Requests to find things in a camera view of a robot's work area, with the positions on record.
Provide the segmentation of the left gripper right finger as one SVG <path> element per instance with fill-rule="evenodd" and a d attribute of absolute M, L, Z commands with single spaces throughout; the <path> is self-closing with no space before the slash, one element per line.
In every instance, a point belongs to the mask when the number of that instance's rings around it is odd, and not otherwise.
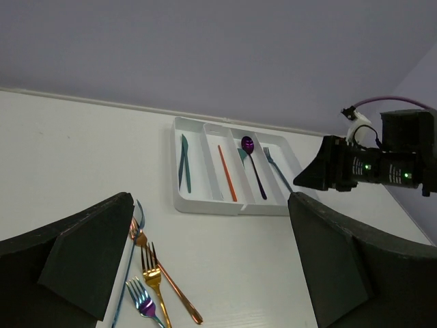
<path fill-rule="evenodd" d="M 436 248 L 295 192 L 290 220 L 318 327 L 435 327 Z"/>

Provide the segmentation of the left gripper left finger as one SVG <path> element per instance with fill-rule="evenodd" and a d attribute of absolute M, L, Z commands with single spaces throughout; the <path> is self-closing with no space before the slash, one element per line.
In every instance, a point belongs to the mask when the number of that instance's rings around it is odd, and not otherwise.
<path fill-rule="evenodd" d="M 104 319 L 134 212 L 118 193 L 1 242 L 2 327 L 95 327 Z"/>

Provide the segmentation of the orange chopstick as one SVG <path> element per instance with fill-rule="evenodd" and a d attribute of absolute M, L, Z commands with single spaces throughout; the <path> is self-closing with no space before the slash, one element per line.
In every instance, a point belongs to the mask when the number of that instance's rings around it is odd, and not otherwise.
<path fill-rule="evenodd" d="M 226 179 L 227 179 L 227 183 L 228 183 L 228 186 L 229 186 L 229 191 L 231 193 L 232 200 L 233 200 L 233 202 L 237 202 L 238 198 L 236 196 L 236 192 L 235 192 L 233 183 L 231 181 L 231 176 L 229 174 L 229 170 L 228 170 L 227 164 L 225 162 L 225 157 L 224 157 L 221 145 L 218 145 L 218 151 L 219 151 L 219 154 L 220 154 L 221 162 L 222 162 L 222 165 L 223 165 L 223 169 L 224 169 L 224 172 L 225 172 L 225 176 L 226 176 Z"/>

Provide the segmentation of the purple metal spoon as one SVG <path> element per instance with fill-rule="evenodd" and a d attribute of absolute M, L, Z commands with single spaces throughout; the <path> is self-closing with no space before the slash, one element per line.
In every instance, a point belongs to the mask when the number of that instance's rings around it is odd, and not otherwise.
<path fill-rule="evenodd" d="M 254 151 L 254 149 L 255 149 L 255 144 L 254 144 L 253 140 L 249 136 L 244 136 L 241 139 L 241 148 L 246 152 L 247 156 L 251 160 L 251 163 L 252 163 L 252 166 L 253 166 L 253 170 L 255 172 L 255 177 L 257 179 L 257 184 L 258 184 L 261 196 L 262 196 L 262 198 L 264 200 L 266 200 L 267 199 L 266 192 L 264 191 L 264 187 L 263 187 L 262 182 L 261 182 L 261 180 L 259 178 L 259 174 L 257 172 L 257 168 L 255 166 L 255 162 L 254 162 L 254 160 L 253 160 L 253 158 L 251 156 L 253 151 Z"/>

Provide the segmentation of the teal plastic knife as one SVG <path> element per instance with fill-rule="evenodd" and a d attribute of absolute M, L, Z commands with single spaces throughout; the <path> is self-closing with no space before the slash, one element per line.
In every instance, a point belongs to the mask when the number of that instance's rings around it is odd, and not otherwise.
<path fill-rule="evenodd" d="M 182 150 L 184 151 L 184 154 L 185 154 L 184 170 L 183 171 L 185 171 L 185 174 L 186 174 L 187 190 L 189 193 L 191 193 L 192 187 L 191 187 L 191 173 L 190 173 L 190 167 L 189 167 L 189 162 L 188 162 L 188 140 L 184 136 L 184 134 L 182 134 Z"/>

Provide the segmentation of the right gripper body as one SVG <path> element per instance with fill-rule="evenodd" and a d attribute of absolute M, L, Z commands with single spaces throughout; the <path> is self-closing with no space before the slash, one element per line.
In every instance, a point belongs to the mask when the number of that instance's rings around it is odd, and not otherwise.
<path fill-rule="evenodd" d="M 422 188 L 422 196 L 436 192 L 436 112 L 406 109 L 380 114 L 382 136 L 376 147 L 339 139 L 337 175 L 340 182 L 368 182 L 408 189 Z"/>

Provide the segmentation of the teal plastic spoon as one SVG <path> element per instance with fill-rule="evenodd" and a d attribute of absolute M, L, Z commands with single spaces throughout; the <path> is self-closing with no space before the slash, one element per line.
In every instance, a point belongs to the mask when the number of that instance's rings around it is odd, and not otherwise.
<path fill-rule="evenodd" d="M 238 154 L 240 156 L 240 160 L 242 161 L 242 164 L 244 165 L 244 160 L 247 157 L 247 153 L 242 148 L 237 148 L 237 150 L 238 150 Z"/>

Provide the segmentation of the dark blue plastic knife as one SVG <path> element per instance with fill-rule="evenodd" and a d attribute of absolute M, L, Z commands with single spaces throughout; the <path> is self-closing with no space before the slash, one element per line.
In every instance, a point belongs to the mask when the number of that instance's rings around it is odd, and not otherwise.
<path fill-rule="evenodd" d="M 178 169 L 178 188 L 179 189 L 180 189 L 181 184 L 182 184 L 182 174 L 183 174 L 183 170 L 184 170 L 184 159 L 185 159 L 185 154 L 184 154 L 184 151 L 182 150 L 181 157 L 180 157 L 179 169 Z"/>

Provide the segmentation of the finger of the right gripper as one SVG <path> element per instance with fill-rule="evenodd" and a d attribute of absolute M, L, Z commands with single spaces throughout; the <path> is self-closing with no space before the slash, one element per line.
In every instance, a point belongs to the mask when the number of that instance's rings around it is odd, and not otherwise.
<path fill-rule="evenodd" d="M 293 180 L 294 185 L 327 191 L 339 186 L 338 171 L 341 169 L 341 138 L 323 137 L 315 158 Z"/>

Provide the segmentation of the dark blue metal fork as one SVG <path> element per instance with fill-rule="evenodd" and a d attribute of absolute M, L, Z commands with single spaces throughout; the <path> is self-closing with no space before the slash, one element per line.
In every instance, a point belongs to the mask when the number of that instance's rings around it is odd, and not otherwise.
<path fill-rule="evenodd" d="M 267 161 L 269 162 L 269 164 L 271 164 L 275 168 L 275 170 L 277 171 L 280 179 L 283 181 L 284 185 L 287 187 L 288 191 L 290 193 L 292 193 L 293 192 L 293 188 L 291 187 L 291 185 L 287 181 L 287 178 L 284 176 L 284 174 L 282 173 L 282 171 L 279 168 L 279 166 L 275 163 L 274 159 L 271 157 L 269 148 L 268 147 L 263 147 L 263 151 L 264 151 L 264 154 L 266 155 L 266 158 L 267 158 Z"/>

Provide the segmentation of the iridescent rainbow fork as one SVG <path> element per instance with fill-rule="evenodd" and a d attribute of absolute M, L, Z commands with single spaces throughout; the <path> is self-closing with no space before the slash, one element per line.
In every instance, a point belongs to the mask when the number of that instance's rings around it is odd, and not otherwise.
<path fill-rule="evenodd" d="M 163 322 L 156 315 L 156 305 L 138 277 L 126 282 L 129 294 L 136 309 L 142 317 L 151 318 L 160 328 L 165 328 Z"/>

